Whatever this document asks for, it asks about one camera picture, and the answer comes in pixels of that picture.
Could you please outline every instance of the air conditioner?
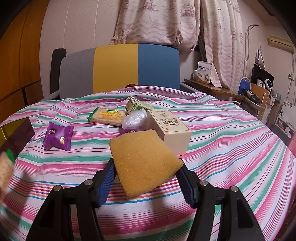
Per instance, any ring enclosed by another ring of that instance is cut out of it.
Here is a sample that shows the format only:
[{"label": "air conditioner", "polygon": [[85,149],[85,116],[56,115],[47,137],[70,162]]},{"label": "air conditioner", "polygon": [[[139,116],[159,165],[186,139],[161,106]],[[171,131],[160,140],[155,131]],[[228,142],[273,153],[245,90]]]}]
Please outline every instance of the air conditioner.
[{"label": "air conditioner", "polygon": [[280,48],[290,53],[294,53],[293,43],[290,40],[270,35],[268,38],[268,44],[269,46]]}]

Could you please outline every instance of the blue gripper pad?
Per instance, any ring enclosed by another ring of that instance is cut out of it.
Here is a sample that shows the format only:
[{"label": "blue gripper pad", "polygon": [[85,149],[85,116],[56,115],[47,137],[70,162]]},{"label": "blue gripper pad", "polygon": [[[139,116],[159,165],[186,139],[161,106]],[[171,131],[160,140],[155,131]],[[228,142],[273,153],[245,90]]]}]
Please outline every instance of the blue gripper pad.
[{"label": "blue gripper pad", "polygon": [[184,199],[192,208],[196,208],[199,198],[198,185],[199,181],[196,174],[189,171],[185,164],[176,172],[176,177],[181,187]]},{"label": "blue gripper pad", "polygon": [[106,202],[109,192],[112,188],[115,176],[116,176],[116,170],[115,170],[114,163],[112,163],[110,168],[107,170],[107,173],[104,177],[103,182],[99,187],[99,197],[97,200],[98,207],[101,207]]}]

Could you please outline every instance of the patterned curtain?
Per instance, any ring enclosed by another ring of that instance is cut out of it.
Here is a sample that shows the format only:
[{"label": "patterned curtain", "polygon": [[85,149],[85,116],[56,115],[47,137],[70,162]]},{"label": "patterned curtain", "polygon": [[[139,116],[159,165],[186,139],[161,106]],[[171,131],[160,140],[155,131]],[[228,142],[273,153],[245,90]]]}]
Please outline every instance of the patterned curtain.
[{"label": "patterned curtain", "polygon": [[200,27],[200,0],[124,0],[110,44],[152,43],[195,47]]},{"label": "patterned curtain", "polygon": [[201,0],[207,62],[213,63],[211,82],[233,91],[243,71],[242,18],[237,0]]}]

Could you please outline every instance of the bed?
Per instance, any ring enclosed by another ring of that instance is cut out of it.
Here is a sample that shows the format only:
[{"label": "bed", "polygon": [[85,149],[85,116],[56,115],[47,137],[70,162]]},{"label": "bed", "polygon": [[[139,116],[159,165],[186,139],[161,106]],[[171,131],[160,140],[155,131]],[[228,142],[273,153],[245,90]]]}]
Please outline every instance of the bed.
[{"label": "bed", "polygon": [[[155,109],[169,109],[192,131],[185,155],[189,170],[213,186],[239,187],[264,237],[273,241],[294,200],[296,161],[286,145],[262,122],[229,101],[205,93],[135,86],[82,98],[48,100],[28,106],[0,126],[29,117],[35,135],[20,153],[1,207],[0,221],[11,240],[25,240],[46,196],[55,185],[76,186],[104,168],[109,140],[117,127],[88,123],[97,107],[125,109],[130,96]],[[42,147],[46,126],[74,125],[71,151]],[[215,209],[211,240],[216,240],[221,208]],[[80,240],[75,206],[74,237]],[[116,178],[107,202],[97,211],[106,240],[186,240],[195,210],[185,202],[176,178],[128,200]]]}]

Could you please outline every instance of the purple candy wrapper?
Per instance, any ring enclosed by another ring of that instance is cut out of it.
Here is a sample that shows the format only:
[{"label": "purple candy wrapper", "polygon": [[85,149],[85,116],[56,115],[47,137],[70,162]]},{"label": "purple candy wrapper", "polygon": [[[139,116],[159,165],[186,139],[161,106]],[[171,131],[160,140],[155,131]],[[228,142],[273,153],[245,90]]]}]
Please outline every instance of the purple candy wrapper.
[{"label": "purple candy wrapper", "polygon": [[65,127],[49,122],[42,146],[45,149],[50,149],[55,146],[62,150],[70,151],[73,132],[74,126]]},{"label": "purple candy wrapper", "polygon": [[139,129],[125,129],[125,130],[122,130],[119,134],[118,134],[118,137],[125,134],[125,133],[128,133],[128,132],[137,132],[137,131],[140,131]]}]

